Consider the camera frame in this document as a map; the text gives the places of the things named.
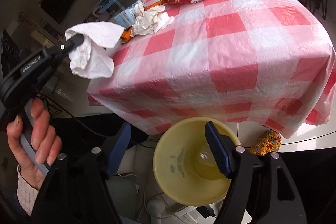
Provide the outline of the person's left hand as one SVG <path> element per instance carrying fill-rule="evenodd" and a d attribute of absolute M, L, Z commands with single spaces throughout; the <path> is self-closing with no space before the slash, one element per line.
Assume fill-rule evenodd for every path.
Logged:
<path fill-rule="evenodd" d="M 7 139 L 9 147 L 21 166 L 20 174 L 34 189 L 39 190 L 45 179 L 36 164 L 46 162 L 52 165 L 60 154 L 62 141 L 56 135 L 54 127 L 50 125 L 50 115 L 42 100 L 35 98 L 31 105 L 31 116 L 35 119 L 31 134 L 31 145 L 35 150 L 35 160 L 32 161 L 23 149 L 20 136 L 23 131 L 23 121 L 20 116 L 7 125 Z"/>

